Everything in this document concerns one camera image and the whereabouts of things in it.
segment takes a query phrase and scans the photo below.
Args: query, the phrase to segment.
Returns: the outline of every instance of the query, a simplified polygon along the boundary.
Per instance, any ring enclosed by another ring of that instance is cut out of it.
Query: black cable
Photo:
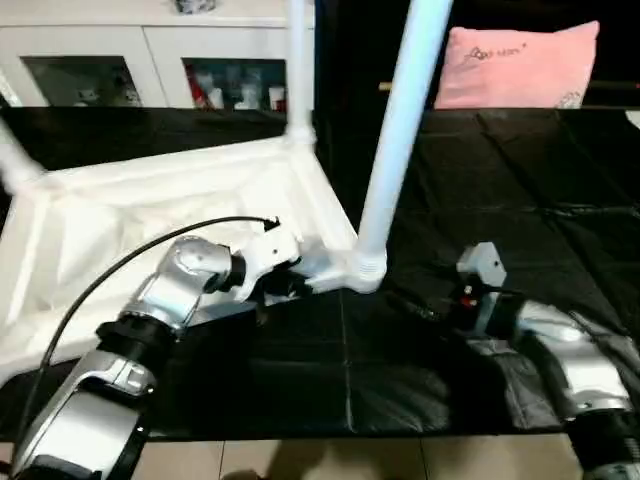
[[[144,245],[133,250],[131,253],[122,257],[120,260],[114,263],[111,267],[109,267],[104,273],[102,273],[102,275],[98,276],[98,278],[96,278],[93,282],[91,282],[91,284],[78,296],[78,298],[75,299],[75,301],[71,304],[67,312],[64,314],[64,317],[62,317],[62,320],[60,320],[60,323],[58,324],[58,328],[53,334],[53,337],[51,337],[49,346],[47,347],[47,350],[44,352],[44,355],[42,356],[42,360],[40,361],[40,367],[38,368],[35,374],[35,378],[31,384],[29,394],[27,395],[27,399],[22,409],[22,414],[20,415],[20,422],[18,424],[16,440],[14,443],[13,452],[11,454],[12,464],[15,460],[15,455],[18,450],[17,446],[24,438],[24,435],[27,430],[27,426],[29,425],[29,421],[31,420],[31,411],[33,410],[33,406],[36,401],[38,390],[40,389],[42,379],[44,378],[44,374],[46,373],[47,368],[51,364],[51,357],[53,356],[53,352],[55,351],[56,346],[60,341],[60,337],[62,336],[62,333],[64,332],[65,328],[69,324],[69,321],[71,320],[73,315],[78,311],[80,306],[82,306],[84,301],[89,297],[89,295],[91,295],[96,290],[96,288],[102,285],[102,283],[104,283],[105,280],[107,280],[111,275],[117,272],[120,268],[125,266],[127,263],[129,263],[131,260],[141,255],[142,253],[146,252],[147,250],[150,250],[153,247],[166,242],[167,240],[171,240],[172,238],[182,235],[183,233],[187,233],[192,230],[197,230],[198,228],[202,228],[202,227],[208,227],[209,225],[215,225],[218,223],[228,223],[228,222],[259,222],[264,224],[265,231],[268,231],[280,225],[278,220],[273,221],[273,220],[269,220],[266,218],[259,218],[259,217],[233,216],[233,217],[214,218],[211,220],[205,220],[203,222],[198,222],[183,228],[179,228],[177,230],[174,230],[173,232],[169,232],[167,234],[161,235],[155,240],[151,240],[150,242],[145,243]]]

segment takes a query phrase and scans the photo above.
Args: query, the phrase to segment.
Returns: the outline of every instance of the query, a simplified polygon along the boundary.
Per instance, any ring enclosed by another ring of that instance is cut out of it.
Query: black tablecloth
[[[279,134],[263,114],[3,111],[49,169]],[[318,155],[357,225],[378,119],[320,124]],[[419,313],[448,308],[464,247],[496,243],[507,286],[640,338],[640,130],[622,112],[429,113],[371,295],[335,291],[191,329],[154,400],[154,436],[177,440],[556,431],[529,361],[465,342]],[[624,350],[624,340],[612,340]],[[57,366],[42,401],[69,371]],[[625,379],[640,392],[637,379]],[[0,390],[12,438],[29,375]]]

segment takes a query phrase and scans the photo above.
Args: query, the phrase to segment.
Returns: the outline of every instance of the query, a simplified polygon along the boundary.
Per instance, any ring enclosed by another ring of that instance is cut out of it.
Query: pink pillow
[[[555,33],[454,27],[435,108],[579,108],[599,29],[598,22]]]

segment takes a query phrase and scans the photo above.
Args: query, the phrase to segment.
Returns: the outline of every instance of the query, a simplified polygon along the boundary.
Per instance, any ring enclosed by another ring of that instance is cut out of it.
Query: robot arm
[[[12,478],[129,478],[147,438],[149,395],[196,311],[203,293],[245,301],[275,267],[298,260],[283,227],[239,252],[182,237],[131,297],[100,343],[75,366],[21,441]]]
[[[585,479],[640,479],[640,429],[629,393],[579,314],[501,293],[506,277],[492,244],[469,249],[450,318],[461,330],[507,340],[536,366]]]

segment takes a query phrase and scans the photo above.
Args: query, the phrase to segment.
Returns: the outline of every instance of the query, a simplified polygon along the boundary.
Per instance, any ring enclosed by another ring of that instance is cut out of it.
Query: glass door
[[[141,27],[7,27],[0,45],[24,106],[166,106]]]
[[[123,57],[22,57],[53,107],[141,107]]]
[[[286,110],[284,60],[183,58],[193,106]]]

